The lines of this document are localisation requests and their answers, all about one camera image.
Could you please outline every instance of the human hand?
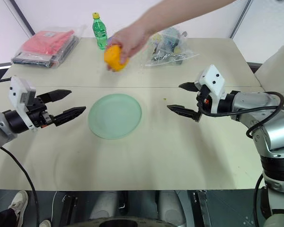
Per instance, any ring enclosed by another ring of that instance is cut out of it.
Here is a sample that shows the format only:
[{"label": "human hand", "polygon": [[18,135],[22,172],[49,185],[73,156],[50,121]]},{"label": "human hand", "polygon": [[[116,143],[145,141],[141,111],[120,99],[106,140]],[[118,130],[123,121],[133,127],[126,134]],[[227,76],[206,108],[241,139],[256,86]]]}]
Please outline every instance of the human hand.
[{"label": "human hand", "polygon": [[128,58],[144,47],[149,37],[150,34],[142,26],[132,24],[115,33],[107,44],[107,48],[119,45],[121,47],[120,63],[124,64]]}]

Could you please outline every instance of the bottle label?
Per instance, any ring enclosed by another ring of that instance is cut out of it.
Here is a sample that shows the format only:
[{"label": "bottle label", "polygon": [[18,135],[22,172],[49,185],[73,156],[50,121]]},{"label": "bottle label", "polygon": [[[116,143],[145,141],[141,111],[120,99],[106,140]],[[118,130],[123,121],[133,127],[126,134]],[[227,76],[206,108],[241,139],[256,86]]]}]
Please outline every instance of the bottle label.
[{"label": "bottle label", "polygon": [[98,37],[98,38],[102,38],[106,36],[106,31],[101,31],[101,32],[94,31],[94,33],[95,33],[95,37]]}]

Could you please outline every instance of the packaged item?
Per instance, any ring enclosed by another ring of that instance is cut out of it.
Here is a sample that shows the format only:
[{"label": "packaged item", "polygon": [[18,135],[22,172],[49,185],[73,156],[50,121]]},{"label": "packaged item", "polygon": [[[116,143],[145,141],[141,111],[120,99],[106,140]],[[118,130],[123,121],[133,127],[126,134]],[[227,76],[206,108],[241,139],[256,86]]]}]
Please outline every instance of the packaged item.
[{"label": "packaged item", "polygon": [[58,67],[78,44],[84,27],[52,27],[27,40],[11,59],[14,64]]},{"label": "packaged item", "polygon": [[174,27],[167,28],[151,38],[154,47],[145,66],[162,65],[170,62],[182,64],[183,60],[197,56],[186,43],[187,32],[180,32]]}]

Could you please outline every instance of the yellow fruit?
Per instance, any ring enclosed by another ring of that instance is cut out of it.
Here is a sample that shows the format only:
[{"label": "yellow fruit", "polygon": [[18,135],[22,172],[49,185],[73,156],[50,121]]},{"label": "yellow fruit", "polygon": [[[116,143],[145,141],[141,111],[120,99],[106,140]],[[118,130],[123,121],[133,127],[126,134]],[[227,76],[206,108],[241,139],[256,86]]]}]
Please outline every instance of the yellow fruit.
[{"label": "yellow fruit", "polygon": [[118,45],[112,45],[104,53],[104,61],[114,71],[120,71],[128,63],[127,59],[127,61],[124,64],[120,64],[120,54],[121,54],[121,48]]}]

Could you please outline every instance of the black cable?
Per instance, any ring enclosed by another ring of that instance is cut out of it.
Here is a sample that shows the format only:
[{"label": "black cable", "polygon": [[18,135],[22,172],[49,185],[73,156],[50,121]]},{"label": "black cable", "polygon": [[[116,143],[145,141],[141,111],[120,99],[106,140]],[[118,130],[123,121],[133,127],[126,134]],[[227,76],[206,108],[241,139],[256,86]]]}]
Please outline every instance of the black cable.
[{"label": "black cable", "polygon": [[1,150],[3,150],[5,153],[7,153],[14,161],[15,163],[19,166],[19,168],[22,170],[22,172],[25,174],[25,176],[27,177],[27,180],[32,188],[33,191],[33,195],[34,195],[34,200],[35,200],[35,207],[36,207],[36,216],[37,216],[37,223],[36,226],[39,227],[40,225],[40,211],[39,211],[39,202],[38,202],[38,197],[37,197],[37,193],[35,190],[35,187],[33,185],[33,182],[31,181],[31,179],[29,178],[29,175],[27,173],[27,171],[24,169],[24,167],[19,163],[19,161],[16,159],[16,157],[10,153],[8,150],[6,150],[4,147],[0,148]]},{"label": "black cable", "polygon": [[256,128],[262,126],[263,124],[265,124],[267,121],[271,120],[273,117],[275,117],[282,109],[282,107],[284,106],[284,96],[278,92],[275,91],[267,91],[267,94],[270,95],[275,95],[278,96],[280,98],[280,103],[278,105],[278,107],[275,109],[275,111],[272,112],[272,114],[270,114],[267,118],[259,121],[258,123],[256,123],[255,125],[251,126],[247,131],[246,131],[246,135],[247,137],[252,139],[252,135],[250,134],[253,130],[255,130]]},{"label": "black cable", "polygon": [[263,107],[256,107],[256,108],[252,108],[252,109],[245,109],[245,110],[239,110],[239,111],[235,111],[235,112],[225,112],[225,113],[210,113],[207,112],[203,109],[202,107],[202,103],[198,104],[199,110],[202,114],[209,116],[209,117],[226,117],[226,116],[232,116],[232,115],[238,115],[238,114],[247,114],[250,112],[256,112],[256,111],[260,111],[260,110],[274,110],[276,109],[278,106],[277,105],[271,105],[271,106],[263,106]]},{"label": "black cable", "polygon": [[6,79],[0,79],[0,83],[1,83],[1,82],[5,82],[5,81],[10,81],[10,80],[11,80],[11,77],[6,78]]},{"label": "black cable", "polygon": [[263,179],[263,175],[261,174],[256,186],[255,186],[255,191],[254,191],[254,198],[253,198],[253,215],[254,215],[254,222],[255,222],[255,227],[259,227],[259,220],[257,218],[257,192],[259,191],[260,183]]}]

